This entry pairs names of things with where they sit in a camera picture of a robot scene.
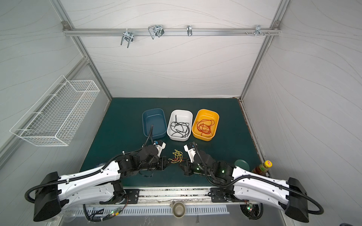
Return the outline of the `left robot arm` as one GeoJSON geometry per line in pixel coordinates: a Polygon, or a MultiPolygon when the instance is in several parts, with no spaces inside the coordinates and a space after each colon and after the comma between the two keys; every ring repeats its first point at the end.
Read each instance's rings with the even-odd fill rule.
{"type": "Polygon", "coordinates": [[[50,220],[65,209],[88,203],[110,205],[128,197],[121,180],[141,171],[164,170],[170,163],[161,156],[166,144],[153,140],[150,132],[141,149],[119,154],[104,165],[83,172],[60,176],[56,171],[28,189],[25,199],[34,204],[35,222],[50,220]]]}

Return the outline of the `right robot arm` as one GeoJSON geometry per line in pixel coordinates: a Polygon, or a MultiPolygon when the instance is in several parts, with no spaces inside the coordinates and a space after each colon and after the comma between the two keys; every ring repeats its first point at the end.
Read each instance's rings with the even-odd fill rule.
{"type": "Polygon", "coordinates": [[[284,212],[289,218],[309,222],[309,215],[321,215],[324,208],[309,197],[295,178],[278,180],[249,172],[225,161],[216,161],[194,142],[184,146],[189,158],[181,163],[185,176],[202,175],[216,189],[212,195],[224,202],[255,201],[284,212]]]}

